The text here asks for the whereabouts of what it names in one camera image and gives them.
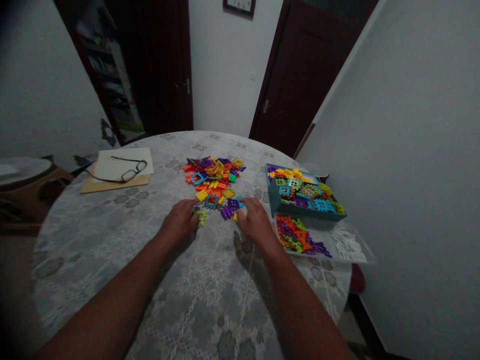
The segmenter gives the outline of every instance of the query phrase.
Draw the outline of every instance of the clear plastic tray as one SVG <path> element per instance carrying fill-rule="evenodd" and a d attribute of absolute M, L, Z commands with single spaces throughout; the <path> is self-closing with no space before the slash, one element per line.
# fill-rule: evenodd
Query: clear plastic tray
<path fill-rule="evenodd" d="M 331 221 L 305 216 L 292 216 L 288 213 L 276 212 L 271 221 L 271 225 L 278 241 L 280 241 L 280 236 L 277 230 L 277 216 L 289 216 L 293 219 L 300 219 L 306 230 L 310 233 L 312 241 L 315 243 L 322 242 L 332 257 L 327 257 L 322 253 L 309 255 L 285 249 L 290 255 L 331 260 L 337 263 L 370 265 L 377 263 L 375 255 L 365 243 L 355 226 L 347 222 L 345 219 L 336 223 L 332 228 Z"/>

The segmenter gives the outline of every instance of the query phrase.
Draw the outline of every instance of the white wall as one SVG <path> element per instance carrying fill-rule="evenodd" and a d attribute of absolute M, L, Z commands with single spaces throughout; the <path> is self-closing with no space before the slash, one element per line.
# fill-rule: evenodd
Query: white wall
<path fill-rule="evenodd" d="M 376 254 L 386 349 L 480 354 L 480 2 L 388 1 L 298 161 L 321 164 Z"/>
<path fill-rule="evenodd" d="M 257 1 L 249 20 L 224 12 L 221 1 L 189 1 L 195 130 L 249 136 L 281 7 Z"/>
<path fill-rule="evenodd" d="M 0 156 L 53 155 L 72 171 L 74 155 L 111 148 L 107 117 L 53 1 L 10 3 L 0 30 Z"/>

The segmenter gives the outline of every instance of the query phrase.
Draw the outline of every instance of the doorway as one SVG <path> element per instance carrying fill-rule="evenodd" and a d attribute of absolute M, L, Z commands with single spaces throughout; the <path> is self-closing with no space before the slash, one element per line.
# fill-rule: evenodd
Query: doorway
<path fill-rule="evenodd" d="M 284 0 L 250 139 L 294 156 L 377 2 Z"/>
<path fill-rule="evenodd" d="M 193 130 L 188 0 L 54 0 L 120 145 Z"/>

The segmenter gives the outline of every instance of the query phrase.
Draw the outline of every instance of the dark brown door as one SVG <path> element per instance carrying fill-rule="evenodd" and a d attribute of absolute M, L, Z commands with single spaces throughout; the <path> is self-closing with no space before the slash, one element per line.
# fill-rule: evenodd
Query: dark brown door
<path fill-rule="evenodd" d="M 188 0 L 109 0 L 145 131 L 193 130 Z"/>
<path fill-rule="evenodd" d="M 291 2 L 251 139 L 294 155 L 377 2 Z"/>

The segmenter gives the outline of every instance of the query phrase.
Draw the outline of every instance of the hand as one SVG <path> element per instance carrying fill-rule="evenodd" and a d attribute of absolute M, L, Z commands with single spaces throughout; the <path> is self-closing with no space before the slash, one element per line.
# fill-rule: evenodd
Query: hand
<path fill-rule="evenodd" d="M 280 241 L 274 233 L 269 216 L 264 207 L 254 197 L 240 199 L 248 210 L 248 216 L 238 209 L 236 211 L 238 226 L 245 237 L 254 243 L 260 251 L 270 252 L 282 248 Z"/>
<path fill-rule="evenodd" d="M 190 235 L 199 224 L 199 214 L 192 214 L 192 209 L 199 201 L 184 199 L 174 205 L 163 220 L 155 238 L 162 238 L 173 247 Z"/>

